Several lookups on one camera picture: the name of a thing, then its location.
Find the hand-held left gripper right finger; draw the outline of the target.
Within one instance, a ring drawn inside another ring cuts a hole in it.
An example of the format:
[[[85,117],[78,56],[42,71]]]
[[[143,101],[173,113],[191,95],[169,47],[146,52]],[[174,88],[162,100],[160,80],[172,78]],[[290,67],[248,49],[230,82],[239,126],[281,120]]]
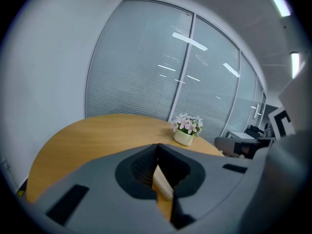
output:
[[[174,190],[171,220],[161,230],[239,230],[250,201],[242,186],[251,159],[158,144],[158,164]]]

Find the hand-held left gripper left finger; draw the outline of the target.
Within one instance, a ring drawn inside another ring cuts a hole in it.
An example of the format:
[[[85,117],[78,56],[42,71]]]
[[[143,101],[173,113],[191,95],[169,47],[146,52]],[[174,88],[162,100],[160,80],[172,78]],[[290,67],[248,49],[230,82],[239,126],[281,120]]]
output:
[[[182,166],[184,149],[150,144],[88,161],[54,183],[36,206],[66,233],[170,234],[157,206],[156,167]]]

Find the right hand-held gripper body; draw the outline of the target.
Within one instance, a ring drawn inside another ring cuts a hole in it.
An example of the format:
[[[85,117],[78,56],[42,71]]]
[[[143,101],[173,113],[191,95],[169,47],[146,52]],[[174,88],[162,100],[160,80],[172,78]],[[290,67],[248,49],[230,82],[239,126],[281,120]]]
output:
[[[312,64],[279,95],[294,135],[268,151],[258,188],[241,222],[242,234],[312,232]]]

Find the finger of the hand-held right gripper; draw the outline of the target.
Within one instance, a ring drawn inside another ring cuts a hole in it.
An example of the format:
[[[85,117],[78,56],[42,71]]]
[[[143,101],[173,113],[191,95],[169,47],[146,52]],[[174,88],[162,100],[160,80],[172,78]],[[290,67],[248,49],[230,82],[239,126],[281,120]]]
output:
[[[253,159],[259,149],[270,147],[274,142],[274,137],[259,139],[217,137],[214,145],[225,156]]]

